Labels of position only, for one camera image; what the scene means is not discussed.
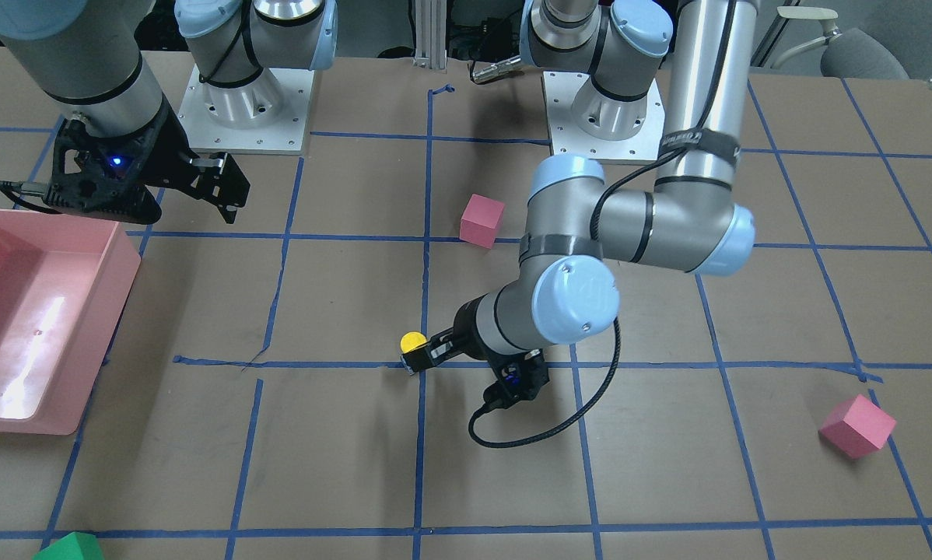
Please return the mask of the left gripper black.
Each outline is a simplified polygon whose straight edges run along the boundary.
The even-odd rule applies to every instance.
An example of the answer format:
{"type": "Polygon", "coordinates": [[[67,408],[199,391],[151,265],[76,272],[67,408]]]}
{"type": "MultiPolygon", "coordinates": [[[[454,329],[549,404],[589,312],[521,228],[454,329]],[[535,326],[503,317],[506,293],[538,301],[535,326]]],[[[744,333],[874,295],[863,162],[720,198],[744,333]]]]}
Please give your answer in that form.
{"type": "Polygon", "coordinates": [[[427,346],[405,353],[405,368],[410,375],[423,373],[444,364],[457,355],[487,361],[487,347],[479,334],[477,315],[481,300],[466,302],[456,312],[452,327],[434,334],[427,346]]]}

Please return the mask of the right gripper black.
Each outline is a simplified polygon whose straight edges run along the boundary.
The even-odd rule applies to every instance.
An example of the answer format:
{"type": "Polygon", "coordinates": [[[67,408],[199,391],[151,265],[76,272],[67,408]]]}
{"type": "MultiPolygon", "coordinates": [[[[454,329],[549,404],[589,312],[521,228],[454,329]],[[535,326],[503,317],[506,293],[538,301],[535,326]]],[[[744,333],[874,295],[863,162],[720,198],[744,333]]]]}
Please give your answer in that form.
{"type": "Polygon", "coordinates": [[[230,153],[193,152],[167,105],[121,137],[93,137],[78,118],[68,118],[58,129],[50,181],[54,212],[150,226],[163,216],[150,187],[205,201],[230,226],[246,205],[251,184],[230,153]]]}

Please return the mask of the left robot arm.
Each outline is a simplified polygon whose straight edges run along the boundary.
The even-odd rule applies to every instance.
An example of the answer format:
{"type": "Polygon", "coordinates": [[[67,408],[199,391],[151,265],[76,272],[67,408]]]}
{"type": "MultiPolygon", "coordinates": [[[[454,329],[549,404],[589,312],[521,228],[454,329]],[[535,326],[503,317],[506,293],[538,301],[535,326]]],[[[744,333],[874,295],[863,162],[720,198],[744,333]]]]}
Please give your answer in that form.
{"type": "Polygon", "coordinates": [[[732,198],[743,96],[758,1],[527,1],[520,57],[583,73],[581,127],[604,134],[604,112],[643,117],[660,63],[672,60],[663,134],[650,191],[609,184],[593,157],[555,153],[527,196],[519,276],[463,305],[452,327],[401,340],[403,365],[426,371],[456,355],[494,362],[569,346],[618,318],[606,260],[701,275],[732,275],[755,241],[753,214],[732,198]]]}

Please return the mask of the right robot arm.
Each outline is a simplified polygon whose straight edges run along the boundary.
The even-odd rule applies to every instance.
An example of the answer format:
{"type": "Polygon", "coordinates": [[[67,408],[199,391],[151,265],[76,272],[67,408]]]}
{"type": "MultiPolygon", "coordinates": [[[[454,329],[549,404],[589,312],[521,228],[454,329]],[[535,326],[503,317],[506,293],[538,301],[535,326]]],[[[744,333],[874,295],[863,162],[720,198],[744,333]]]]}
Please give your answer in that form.
{"type": "Polygon", "coordinates": [[[191,145],[110,1],[0,1],[0,41],[63,114],[50,180],[0,180],[1,194],[33,212],[151,226],[163,215],[152,189],[175,189],[235,223],[251,185],[229,135],[296,123],[276,71],[331,67],[337,3],[177,1],[173,11],[201,109],[221,130],[210,155],[191,145]]]}

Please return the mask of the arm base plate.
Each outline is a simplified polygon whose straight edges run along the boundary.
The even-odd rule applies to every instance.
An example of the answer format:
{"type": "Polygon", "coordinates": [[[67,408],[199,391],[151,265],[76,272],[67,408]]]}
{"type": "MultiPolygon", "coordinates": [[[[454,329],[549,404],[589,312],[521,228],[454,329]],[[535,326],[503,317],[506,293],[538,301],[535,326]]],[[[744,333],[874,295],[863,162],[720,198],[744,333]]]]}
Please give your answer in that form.
{"type": "Polygon", "coordinates": [[[222,89],[193,70],[178,120],[190,148],[203,155],[301,156],[305,152],[317,72],[265,68],[251,84],[222,89]]]}
{"type": "Polygon", "coordinates": [[[577,155],[603,164],[648,164],[657,159],[665,110],[657,82],[644,98],[623,102],[597,91],[583,73],[543,73],[552,155],[577,155]]]}

